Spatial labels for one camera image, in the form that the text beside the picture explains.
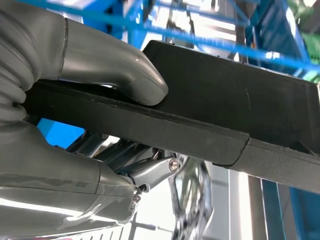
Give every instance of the blue metal frame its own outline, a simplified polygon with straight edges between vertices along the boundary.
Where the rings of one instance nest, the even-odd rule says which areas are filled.
[[[303,62],[291,57],[280,55],[278,57],[269,57],[270,53],[267,51],[254,50],[249,47],[232,44],[229,42],[222,42],[216,39],[208,39],[204,37],[197,37],[187,33],[177,32],[170,29],[163,29],[161,27],[152,26],[149,24],[137,24],[118,16],[109,14],[102,14],[93,11],[81,10],[73,7],[63,6],[54,3],[49,3],[38,0],[19,0],[20,2],[32,4],[38,7],[52,9],[55,11],[66,12],[69,14],[78,15],[86,18],[91,18],[97,21],[102,21],[112,25],[125,26],[127,29],[136,29],[140,31],[147,31],[156,34],[162,34],[168,37],[174,37],[186,42],[208,45],[214,48],[223,49],[232,53],[238,53],[239,55],[248,56],[249,58],[258,59],[264,62],[274,63],[292,68],[303,68],[309,71],[315,71],[320,73],[320,65],[312,64],[309,62]]]
[[[215,20],[219,20],[219,21],[229,23],[229,24],[234,24],[234,25],[238,25],[238,26],[242,26],[242,27],[246,27],[246,26],[248,25],[248,23],[247,21],[238,21],[238,20],[236,20],[236,19],[234,19],[234,18],[223,16],[223,15],[220,15],[220,14],[214,14],[214,13],[211,13],[211,12],[201,11],[201,10],[197,9],[195,7],[193,7],[193,6],[188,6],[187,8],[185,8],[185,7],[183,7],[183,6],[173,6],[173,5],[171,5],[171,4],[161,2],[161,1],[155,3],[155,6],[164,7],[164,8],[170,8],[170,9],[172,9],[172,10],[182,11],[182,12],[188,10],[190,13],[198,14],[198,15],[203,16],[203,17],[207,17],[207,18],[210,18],[210,19],[215,19]]]
[[[263,179],[261,182],[268,238],[286,240],[277,184]]]
[[[235,11],[242,19],[245,20],[248,26],[251,25],[251,21],[243,12],[242,11],[235,2],[233,0],[226,0],[231,6],[232,6]]]

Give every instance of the chrome metal part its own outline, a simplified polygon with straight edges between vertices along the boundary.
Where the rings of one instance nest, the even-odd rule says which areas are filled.
[[[171,172],[175,173],[178,170],[179,164],[176,159],[173,159],[169,163],[169,168]]]
[[[174,162],[177,163],[174,157],[158,160],[144,159],[122,169],[122,172],[127,173],[136,186],[145,186],[144,192],[149,192],[174,175],[175,171],[171,170]]]
[[[109,135],[107,134],[86,131],[84,135],[78,137],[66,150],[71,153],[92,158],[108,137]]]
[[[171,178],[176,225],[173,240],[200,240],[214,213],[211,179],[202,160],[180,155],[182,168]]]

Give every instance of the black panel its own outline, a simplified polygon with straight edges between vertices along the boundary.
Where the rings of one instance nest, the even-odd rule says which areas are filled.
[[[320,153],[315,84],[166,43],[151,42],[145,53],[169,88],[157,110]]]
[[[24,106],[35,116],[320,193],[315,84],[156,41],[145,53],[169,88],[157,106],[103,86],[48,80],[28,91]],[[297,143],[308,151],[288,149]]]

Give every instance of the gray corrugated bellows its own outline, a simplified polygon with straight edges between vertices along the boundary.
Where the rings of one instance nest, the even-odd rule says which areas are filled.
[[[0,23],[0,172],[28,176],[8,184],[57,190],[62,186],[41,179],[94,183],[64,189],[85,193],[95,193],[99,182],[128,184],[96,160],[48,145],[36,127],[21,121],[26,112],[19,104],[39,78],[62,78],[112,85],[137,102],[155,105],[168,90],[152,63],[112,36],[13,0],[0,2]],[[101,182],[100,175],[108,177]]]

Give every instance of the blue steel beam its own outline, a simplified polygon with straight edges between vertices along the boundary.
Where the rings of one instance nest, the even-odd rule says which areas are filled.
[[[248,19],[242,10],[241,10],[234,0],[226,0],[228,1],[231,6],[232,6],[235,11],[239,15],[242,20],[245,20],[248,25],[250,26],[251,21]]]
[[[233,19],[232,17],[227,17],[227,16],[220,15],[220,14],[214,14],[214,13],[211,13],[211,12],[201,11],[199,9],[197,9],[195,7],[192,7],[192,6],[187,6],[186,8],[186,7],[177,6],[177,5],[173,6],[173,5],[171,5],[171,4],[168,4],[168,3],[165,3],[165,2],[157,2],[157,3],[155,4],[155,6],[169,8],[169,9],[172,9],[172,10],[182,11],[182,12],[188,10],[190,13],[198,14],[198,15],[203,16],[203,17],[207,17],[207,18],[210,18],[210,19],[215,19],[215,20],[219,20],[219,21],[222,21],[222,22],[225,22],[225,23],[238,25],[238,26],[242,26],[242,27],[247,27],[248,25],[248,22],[245,22],[245,21],[237,21],[237,20]]]
[[[22,3],[32,4],[40,8],[52,9],[55,11],[66,12],[69,14],[78,15],[82,17],[91,18],[94,20],[101,21],[111,25],[125,26],[129,29],[136,29],[140,31],[148,31],[151,33],[161,34],[168,37],[173,37],[177,39],[183,40],[186,42],[207,45],[214,48],[218,48],[226,50],[232,53],[238,53],[239,55],[248,56],[249,58],[254,58],[261,61],[279,64],[293,68],[303,68],[309,71],[316,71],[320,73],[320,65],[312,64],[309,62],[303,62],[291,57],[286,57],[278,54],[277,57],[272,56],[272,52],[266,52],[262,50],[254,50],[250,47],[245,47],[238,44],[232,44],[229,42],[222,42],[217,39],[209,39],[204,37],[193,36],[188,33],[177,32],[170,29],[163,29],[161,27],[155,27],[152,25],[137,24],[135,21],[130,21],[124,19],[123,17],[114,16],[109,14],[103,14],[98,12],[81,10],[77,8],[72,8],[69,6],[63,6],[55,3],[50,3],[45,1],[38,0],[18,0]]]
[[[260,4],[260,0],[242,0],[242,2],[248,3],[248,4]]]

